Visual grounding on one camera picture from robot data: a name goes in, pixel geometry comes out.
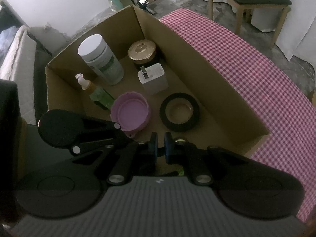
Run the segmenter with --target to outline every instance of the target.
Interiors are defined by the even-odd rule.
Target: plastic bag
[[[6,56],[17,31],[18,28],[13,26],[0,33],[0,61]]]

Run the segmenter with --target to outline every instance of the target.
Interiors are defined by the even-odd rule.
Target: gray ribbed surface
[[[161,179],[134,177],[86,213],[59,221],[26,216],[13,230],[21,237],[295,237],[305,229],[293,216],[263,222],[234,214],[186,177]]]

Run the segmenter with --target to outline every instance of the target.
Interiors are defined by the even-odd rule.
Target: black circular disc
[[[26,175],[15,193],[28,213],[43,218],[77,215],[91,208],[101,195],[101,183],[92,170],[66,163]]]
[[[168,103],[176,98],[182,98],[189,101],[189,103],[191,103],[193,107],[192,116],[187,122],[182,123],[182,124],[175,124],[171,122],[166,115],[166,107]],[[162,120],[162,123],[168,129],[175,132],[185,132],[193,128],[198,123],[200,119],[200,107],[197,101],[192,96],[188,95],[187,93],[177,92],[177,93],[171,94],[170,96],[164,99],[164,101],[162,102],[160,106],[159,115]]]
[[[220,180],[218,194],[232,210],[265,220],[296,214],[304,199],[297,179],[259,163],[232,167]]]
[[[83,129],[83,121],[80,116],[64,110],[46,112],[38,124],[41,138],[56,148],[71,146]]]

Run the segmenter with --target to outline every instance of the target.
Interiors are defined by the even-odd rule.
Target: wooden stool
[[[277,41],[281,29],[283,27],[284,21],[288,12],[291,10],[290,6],[292,3],[290,0],[227,0],[231,5],[233,5],[237,9],[236,13],[236,30],[235,34],[239,35],[242,23],[242,15],[244,10],[246,10],[246,20],[249,22],[250,20],[250,12],[251,9],[254,8],[267,8],[267,7],[274,7],[274,8],[282,8],[282,14],[279,20],[279,23],[275,29],[274,36],[271,41],[271,47]],[[209,0],[209,17],[213,20],[213,0]]]

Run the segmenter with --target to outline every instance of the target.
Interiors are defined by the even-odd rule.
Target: wooden chair leg
[[[243,6],[238,6],[237,13],[236,13],[236,30],[235,30],[236,35],[239,35],[239,33],[240,33],[243,13],[244,13]]]
[[[286,6],[285,8],[283,8],[279,23],[277,24],[277,27],[274,31],[273,38],[272,38],[271,43],[270,43],[271,48],[274,46],[275,42],[277,41],[279,34],[281,33],[283,24],[285,22],[286,16],[288,15],[288,13],[290,11],[291,11],[290,6]]]
[[[250,22],[251,9],[246,9],[246,22]]]
[[[213,0],[209,0],[209,18],[211,20],[213,19]]]

